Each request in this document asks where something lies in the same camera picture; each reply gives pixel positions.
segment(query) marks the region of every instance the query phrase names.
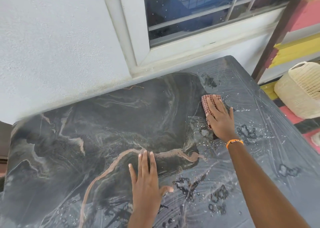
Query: bracelet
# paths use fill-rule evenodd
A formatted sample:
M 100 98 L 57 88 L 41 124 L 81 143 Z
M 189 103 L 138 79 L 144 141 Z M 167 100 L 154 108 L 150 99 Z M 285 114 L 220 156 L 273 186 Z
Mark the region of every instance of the bracelet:
M 228 145 L 229 145 L 229 144 L 232 144 L 232 143 L 234 143 L 234 142 L 240 142 L 240 143 L 243 144 L 243 141 L 242 141 L 242 140 L 229 140 L 229 141 L 226 143 L 226 148 L 228 149 Z

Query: red checkered cleaning cloth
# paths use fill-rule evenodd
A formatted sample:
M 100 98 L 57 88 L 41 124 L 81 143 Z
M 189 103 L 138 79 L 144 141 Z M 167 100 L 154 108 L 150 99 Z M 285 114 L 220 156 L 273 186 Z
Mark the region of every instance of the red checkered cleaning cloth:
M 212 96 L 213 95 L 204 95 L 204 96 L 201 97 L 201 101 L 202 101 L 202 106 L 203 106 L 205 114 L 207 115 L 207 113 L 210 113 L 213 116 L 214 114 L 210 111 L 210 109 L 208 107 L 207 99 L 206 99 L 207 97 L 209 97 L 209 99 L 211 100 L 212 104 L 215 107 L 217 107 L 216 104 L 214 103 L 214 100 L 213 100 Z M 212 129 L 211 126 L 210 126 L 208 118 L 207 118 L 207 124 L 208 124 L 209 129 Z

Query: white window frame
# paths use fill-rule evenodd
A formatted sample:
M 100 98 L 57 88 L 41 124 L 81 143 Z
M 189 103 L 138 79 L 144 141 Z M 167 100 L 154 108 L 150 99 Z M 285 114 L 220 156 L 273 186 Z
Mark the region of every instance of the white window frame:
M 221 50 L 223 45 L 230 46 L 270 32 L 284 9 L 284 6 L 280 6 L 260 15 L 150 48 L 144 0 L 105 1 L 132 75 L 155 66 L 174 65 L 178 60 L 190 60 L 204 52 Z M 254 0 L 247 2 L 251 7 Z M 232 9 L 236 5 L 234 0 L 228 7 Z

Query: marble table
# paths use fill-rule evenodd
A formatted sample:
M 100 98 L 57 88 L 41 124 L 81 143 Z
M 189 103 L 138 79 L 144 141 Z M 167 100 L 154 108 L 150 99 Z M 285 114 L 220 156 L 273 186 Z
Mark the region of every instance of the marble table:
M 247 150 L 312 227 L 320 224 L 320 158 L 231 56 L 51 110 L 14 126 L 1 227 L 126 227 L 128 163 L 156 156 L 154 227 L 254 227 L 230 156 L 208 130 L 201 96 L 234 107 Z

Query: folded cloth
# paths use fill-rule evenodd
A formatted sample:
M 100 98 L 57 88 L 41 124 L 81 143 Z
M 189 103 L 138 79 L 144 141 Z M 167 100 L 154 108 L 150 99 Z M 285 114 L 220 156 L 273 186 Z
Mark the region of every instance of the folded cloth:
M 201 97 L 201 101 L 202 101 L 202 106 L 203 106 L 205 114 L 207 115 L 207 113 L 210 113 L 212 116 L 214 116 L 214 114 L 210 111 L 208 103 L 207 103 L 207 97 L 208 97 L 210 99 L 210 101 L 212 102 L 212 104 L 215 107 L 217 107 L 216 104 L 214 103 L 214 100 L 213 100 L 212 96 L 213 95 L 204 95 L 204 96 Z M 211 126 L 210 126 L 208 118 L 207 118 L 207 124 L 208 124 L 209 129 L 212 129 Z

